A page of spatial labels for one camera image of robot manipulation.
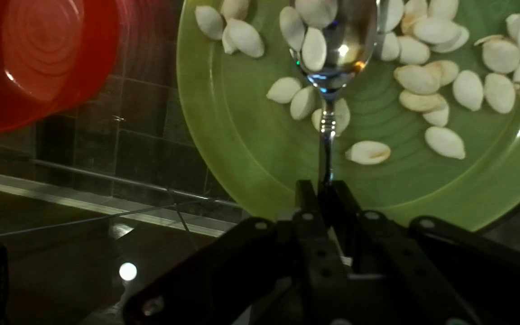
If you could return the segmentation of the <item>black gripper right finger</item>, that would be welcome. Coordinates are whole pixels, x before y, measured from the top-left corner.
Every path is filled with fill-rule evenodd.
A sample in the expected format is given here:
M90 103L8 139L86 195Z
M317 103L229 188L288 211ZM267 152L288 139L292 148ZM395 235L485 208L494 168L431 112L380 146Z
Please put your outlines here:
M382 305L407 325L478 325L480 316L422 249L420 240L382 213L362 210L344 183L321 186L324 222L351 271L373 280Z

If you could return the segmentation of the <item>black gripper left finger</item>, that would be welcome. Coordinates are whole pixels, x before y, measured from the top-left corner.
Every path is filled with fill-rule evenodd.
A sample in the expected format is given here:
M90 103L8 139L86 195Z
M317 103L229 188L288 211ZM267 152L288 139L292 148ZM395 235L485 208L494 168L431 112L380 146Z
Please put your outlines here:
M357 325L346 269L328 238L319 199L308 181L295 183L295 240L301 251L301 296L310 325Z

